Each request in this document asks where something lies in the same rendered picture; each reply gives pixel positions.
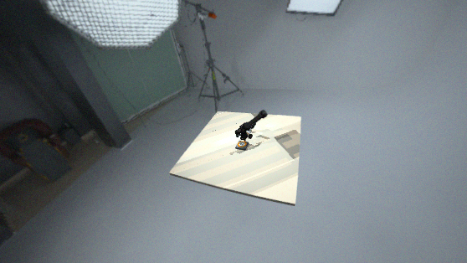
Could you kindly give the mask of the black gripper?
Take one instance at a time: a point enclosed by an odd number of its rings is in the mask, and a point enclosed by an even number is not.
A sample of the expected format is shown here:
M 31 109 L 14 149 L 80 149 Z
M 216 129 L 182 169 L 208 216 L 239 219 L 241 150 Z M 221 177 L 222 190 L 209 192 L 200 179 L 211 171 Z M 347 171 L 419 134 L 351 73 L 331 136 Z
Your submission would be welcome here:
M 246 131 L 245 131 L 245 132 L 242 132 L 242 133 L 243 133 L 243 134 L 245 133 L 248 139 L 252 139 L 252 137 L 253 137 L 253 134 L 249 134 L 249 135 L 248 135 L 248 134 L 246 133 Z M 236 137 L 239 137 L 239 136 L 241 136 L 241 133 L 240 133 L 239 135 L 236 135 Z

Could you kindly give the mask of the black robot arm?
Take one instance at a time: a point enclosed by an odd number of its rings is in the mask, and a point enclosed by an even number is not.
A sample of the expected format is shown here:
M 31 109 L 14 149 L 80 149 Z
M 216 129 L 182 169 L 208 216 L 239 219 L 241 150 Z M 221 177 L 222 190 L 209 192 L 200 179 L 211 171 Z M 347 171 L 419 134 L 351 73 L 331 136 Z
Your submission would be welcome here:
M 239 135 L 241 133 L 241 137 L 240 139 L 241 140 L 245 140 L 247 138 L 246 134 L 242 133 L 242 132 L 246 132 L 246 131 L 249 131 L 249 129 L 253 129 L 254 126 L 256 125 L 256 122 L 258 122 L 261 118 L 265 118 L 268 116 L 268 113 L 266 112 L 266 110 L 262 110 L 259 112 L 259 114 L 253 118 L 251 121 L 247 121 L 245 123 L 243 123 L 239 129 L 237 129 L 235 132 L 236 135 Z

